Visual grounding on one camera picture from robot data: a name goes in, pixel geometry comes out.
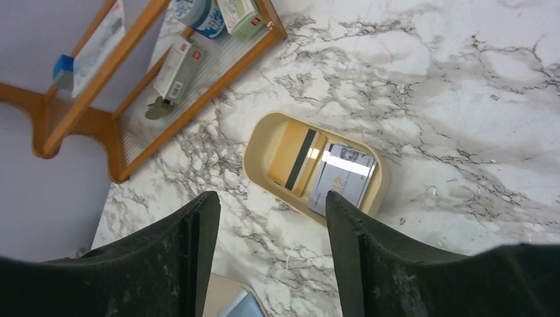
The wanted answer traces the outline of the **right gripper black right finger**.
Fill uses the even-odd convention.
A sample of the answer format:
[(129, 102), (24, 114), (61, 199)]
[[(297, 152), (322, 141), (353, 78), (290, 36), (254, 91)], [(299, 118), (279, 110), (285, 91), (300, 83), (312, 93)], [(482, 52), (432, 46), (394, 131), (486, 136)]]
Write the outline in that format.
[(465, 256), (410, 238), (337, 192), (326, 220), (344, 316), (558, 316), (559, 246)]

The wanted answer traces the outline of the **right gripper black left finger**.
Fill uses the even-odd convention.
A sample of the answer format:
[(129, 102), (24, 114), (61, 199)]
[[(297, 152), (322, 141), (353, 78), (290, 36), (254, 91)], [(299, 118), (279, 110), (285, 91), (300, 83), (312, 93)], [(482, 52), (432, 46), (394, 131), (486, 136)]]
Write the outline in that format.
[(203, 192), (79, 258), (1, 258), (2, 316), (201, 316), (221, 204)]

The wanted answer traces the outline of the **beige leather card holder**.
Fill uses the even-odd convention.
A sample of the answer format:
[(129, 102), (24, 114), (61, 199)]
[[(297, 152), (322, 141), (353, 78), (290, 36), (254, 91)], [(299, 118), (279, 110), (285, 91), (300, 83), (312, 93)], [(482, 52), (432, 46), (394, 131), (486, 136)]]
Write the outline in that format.
[(256, 297), (260, 308), (264, 310), (265, 316), (269, 316), (262, 301), (251, 286), (212, 273), (209, 279), (203, 317), (216, 317), (218, 311), (228, 306), (241, 289), (250, 291)]

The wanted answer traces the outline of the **grey card with black stripe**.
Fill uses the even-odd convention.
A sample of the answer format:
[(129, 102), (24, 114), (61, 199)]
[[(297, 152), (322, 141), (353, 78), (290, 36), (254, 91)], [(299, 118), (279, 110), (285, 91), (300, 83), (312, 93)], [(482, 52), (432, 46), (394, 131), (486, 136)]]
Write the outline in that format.
[(329, 191), (342, 195), (354, 206), (360, 206), (376, 168), (377, 159), (346, 143), (327, 143), (312, 186), (307, 207), (324, 216)]

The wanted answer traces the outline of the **orange wooden shelf rack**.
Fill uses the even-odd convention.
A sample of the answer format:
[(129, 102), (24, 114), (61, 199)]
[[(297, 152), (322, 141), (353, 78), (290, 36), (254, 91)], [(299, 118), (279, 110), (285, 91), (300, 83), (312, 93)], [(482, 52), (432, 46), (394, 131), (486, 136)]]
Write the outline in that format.
[[(181, 26), (181, 36), (215, 50), (208, 53), (171, 116), (149, 133), (133, 118), (143, 115), (141, 95), (153, 90), (170, 48), (165, 47), (154, 62), (135, 67), (129, 62), (147, 49), (146, 37), (165, 27), (171, 5), (170, 1), (2, 1), (1, 132), (26, 132), (21, 144), (41, 159), (54, 158), (68, 136), (91, 138), (106, 153), (109, 179), (125, 182), (253, 61), (287, 36), (271, 1), (256, 3), (258, 22), (265, 30), (249, 42), (229, 35), (208, 40)], [(76, 57), (118, 7), (125, 11), (123, 38), (94, 68), (82, 96), (64, 96), (51, 82), (56, 51), (72, 45), (71, 56)]]

